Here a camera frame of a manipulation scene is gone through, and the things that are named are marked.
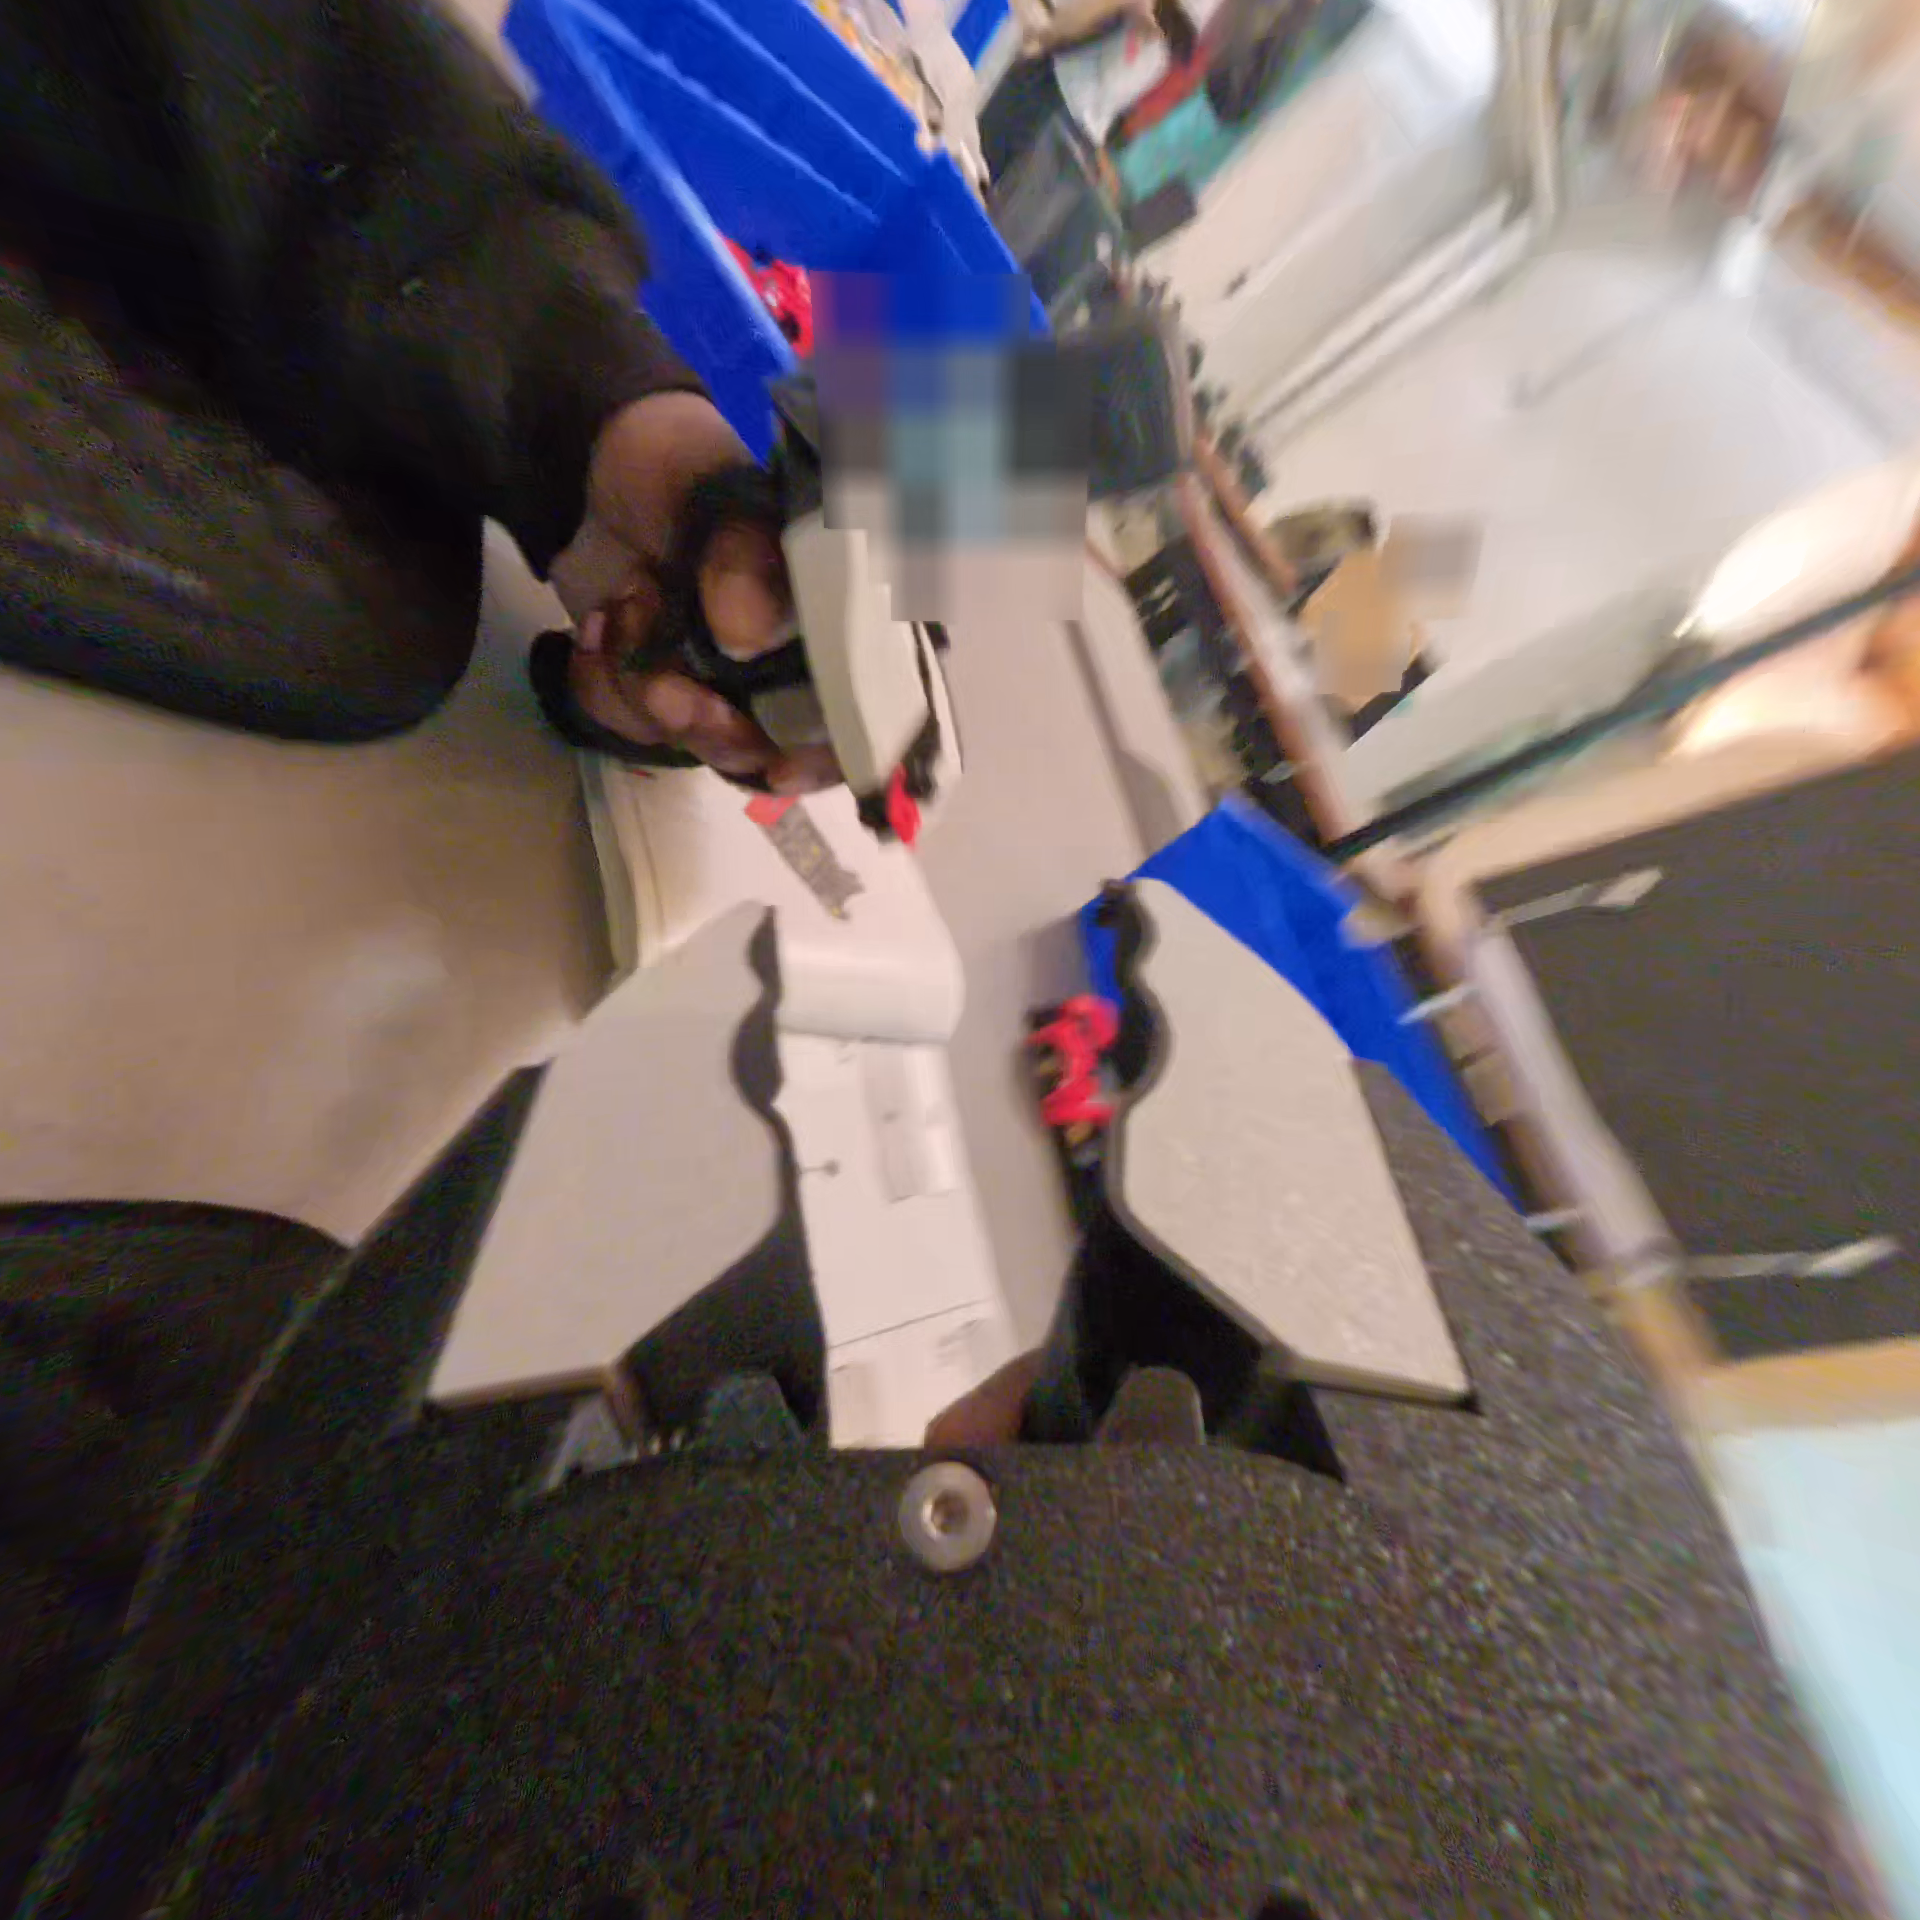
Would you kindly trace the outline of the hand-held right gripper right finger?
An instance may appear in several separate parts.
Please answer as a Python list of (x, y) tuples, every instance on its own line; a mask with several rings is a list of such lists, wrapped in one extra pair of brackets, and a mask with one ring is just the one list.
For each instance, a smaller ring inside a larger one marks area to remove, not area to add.
[(1101, 912), (1143, 1022), (1109, 1141), (1115, 1220), (1292, 1378), (1466, 1404), (1353, 1050), (1165, 880), (1111, 887)]

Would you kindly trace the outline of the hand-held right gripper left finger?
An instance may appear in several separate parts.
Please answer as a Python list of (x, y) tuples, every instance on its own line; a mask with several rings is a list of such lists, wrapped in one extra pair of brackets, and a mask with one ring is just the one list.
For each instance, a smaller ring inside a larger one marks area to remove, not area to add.
[(630, 1348), (782, 1220), (767, 1093), (774, 917), (732, 906), (624, 976), (558, 1050), (428, 1377), (433, 1404), (613, 1387)]

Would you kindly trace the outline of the red lego piece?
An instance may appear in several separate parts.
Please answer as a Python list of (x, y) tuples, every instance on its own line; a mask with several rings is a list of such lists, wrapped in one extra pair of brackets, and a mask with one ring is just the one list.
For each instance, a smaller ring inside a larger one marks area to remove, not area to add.
[(1071, 1148), (1111, 1123), (1115, 1005), (1095, 992), (1069, 995), (1030, 1017), (1027, 1065), (1040, 1123)]
[(772, 255), (767, 248), (742, 248), (728, 241), (728, 252), (742, 275), (753, 283), (762, 314), (782, 330), (787, 347), (807, 361), (816, 347), (812, 325), (812, 278), (789, 258)]

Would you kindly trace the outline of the blue plastic bin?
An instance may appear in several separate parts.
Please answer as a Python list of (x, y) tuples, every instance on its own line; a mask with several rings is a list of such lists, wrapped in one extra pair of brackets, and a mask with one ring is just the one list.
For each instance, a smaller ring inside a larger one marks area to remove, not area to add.
[(797, 364), (743, 255), (928, 283), (908, 315), (1030, 292), (961, 168), (812, 4), (510, 4), (539, 113), (643, 228), (643, 314), (762, 460)]
[(1158, 880), (1282, 972), (1356, 1061), (1387, 1067), (1480, 1175), (1515, 1199), (1442, 1040), (1391, 948), (1348, 931), (1356, 887), (1258, 806), (1228, 797), (1124, 880)]

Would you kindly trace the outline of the person's left forearm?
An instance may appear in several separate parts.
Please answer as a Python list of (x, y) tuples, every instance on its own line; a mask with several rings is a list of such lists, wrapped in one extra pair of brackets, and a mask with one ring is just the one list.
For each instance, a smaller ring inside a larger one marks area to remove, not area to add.
[(643, 275), (444, 4), (4, 4), (4, 669), (419, 729), (485, 526), (544, 575), (607, 430), (703, 391)]

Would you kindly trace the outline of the person's left hand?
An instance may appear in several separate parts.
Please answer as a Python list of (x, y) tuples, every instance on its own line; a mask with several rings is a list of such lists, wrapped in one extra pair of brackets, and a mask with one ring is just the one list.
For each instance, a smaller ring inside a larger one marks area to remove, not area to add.
[(716, 688), (677, 672), (653, 644), (662, 564), (683, 496), (747, 446), (711, 399), (662, 391), (637, 399), (599, 436), (585, 516), (548, 584), (572, 620), (567, 684), (575, 706), (637, 749), (683, 752), (728, 781), (762, 781), (779, 797), (843, 781), (827, 746), (782, 752)]

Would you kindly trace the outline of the white instruction booklet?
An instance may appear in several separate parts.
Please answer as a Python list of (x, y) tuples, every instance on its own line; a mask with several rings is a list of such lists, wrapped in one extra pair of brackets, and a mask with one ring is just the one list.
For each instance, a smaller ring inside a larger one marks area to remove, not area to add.
[(772, 912), (832, 1441), (921, 1444), (1015, 1356), (1015, 1332), (949, 1072), (961, 960), (917, 852), (870, 836), (846, 791), (779, 802), (607, 756), (579, 773), (617, 981), (691, 955), (742, 906)]

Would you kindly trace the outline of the person's dark trousers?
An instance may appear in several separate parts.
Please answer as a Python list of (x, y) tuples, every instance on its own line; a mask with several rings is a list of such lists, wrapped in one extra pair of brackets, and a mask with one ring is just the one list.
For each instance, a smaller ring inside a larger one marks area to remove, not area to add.
[(4, 1208), (4, 1915), (185, 1473), (345, 1255), (277, 1215)]

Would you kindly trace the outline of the wooden table rail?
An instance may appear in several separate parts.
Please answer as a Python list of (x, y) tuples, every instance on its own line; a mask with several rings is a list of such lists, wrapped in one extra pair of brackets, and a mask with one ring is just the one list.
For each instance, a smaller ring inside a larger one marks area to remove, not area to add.
[(1654, 1372), (1694, 1387), (1719, 1356), (1689, 1302), (1681, 1243), (1580, 1084), (1512, 927), (1452, 885), (1462, 845), (1515, 840), (1520, 822), (1480, 818), (1452, 840), (1416, 826), (1377, 832), (1353, 802), (1341, 734), (1316, 698), (1285, 620), (1292, 572), (1264, 533), (1235, 463), (1205, 430), (1195, 431), (1190, 463), (1168, 486), (1168, 513), (1180, 516), (1223, 630), (1278, 736), (1312, 842), (1371, 902), (1397, 911), (1434, 981), (1462, 987), (1466, 1035), (1448, 1045), (1477, 1065), (1471, 1090), (1515, 1151), (1526, 1190), (1571, 1215), (1576, 1267), (1590, 1275)]

